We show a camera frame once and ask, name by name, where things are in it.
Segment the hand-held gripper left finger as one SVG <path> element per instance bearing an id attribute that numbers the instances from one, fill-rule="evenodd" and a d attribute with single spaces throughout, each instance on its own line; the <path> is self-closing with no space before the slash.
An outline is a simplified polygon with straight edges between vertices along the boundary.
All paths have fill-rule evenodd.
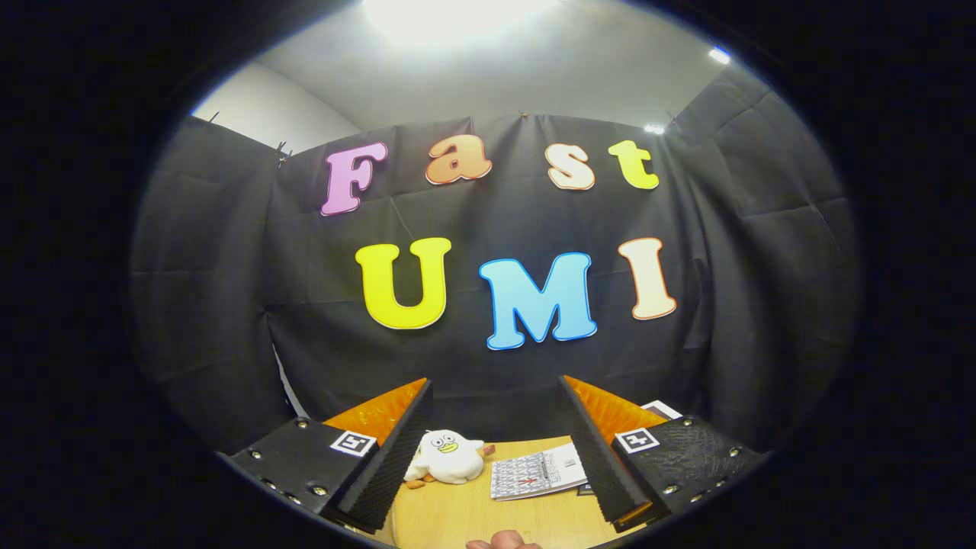
<path id="1" fill-rule="evenodd" d="M 432 382 L 418 379 L 325 422 L 295 417 L 241 451 L 217 456 L 290 507 L 375 534 L 386 524 L 432 406 Z"/>

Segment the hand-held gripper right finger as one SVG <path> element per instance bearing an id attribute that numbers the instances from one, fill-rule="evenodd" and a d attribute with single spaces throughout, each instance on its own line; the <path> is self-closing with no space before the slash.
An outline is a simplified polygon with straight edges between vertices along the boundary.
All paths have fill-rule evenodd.
<path id="1" fill-rule="evenodd" d="M 583 472 L 619 534 L 690 513 L 763 465 L 697 415 L 665 417 L 571 376 L 558 385 Z"/>

